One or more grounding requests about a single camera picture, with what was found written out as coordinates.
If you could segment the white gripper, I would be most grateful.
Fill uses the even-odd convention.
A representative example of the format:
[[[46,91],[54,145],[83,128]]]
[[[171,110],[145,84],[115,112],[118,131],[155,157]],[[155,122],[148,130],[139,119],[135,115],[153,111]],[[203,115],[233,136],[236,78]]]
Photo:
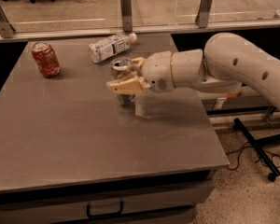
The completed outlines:
[[[128,79],[108,81],[106,86],[115,94],[136,95],[151,89],[155,92],[168,92],[175,88],[172,69],[171,51],[154,53],[147,59],[143,57],[131,59],[132,70],[140,71],[143,77],[135,76]]]

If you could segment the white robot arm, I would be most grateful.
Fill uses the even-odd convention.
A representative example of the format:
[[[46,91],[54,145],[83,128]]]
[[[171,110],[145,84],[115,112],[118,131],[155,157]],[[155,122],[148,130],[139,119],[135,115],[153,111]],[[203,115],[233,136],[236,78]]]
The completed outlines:
[[[176,88],[227,93],[246,84],[280,110],[280,60],[232,33],[212,35],[203,49],[123,57],[112,62],[112,72],[106,86],[117,95]]]

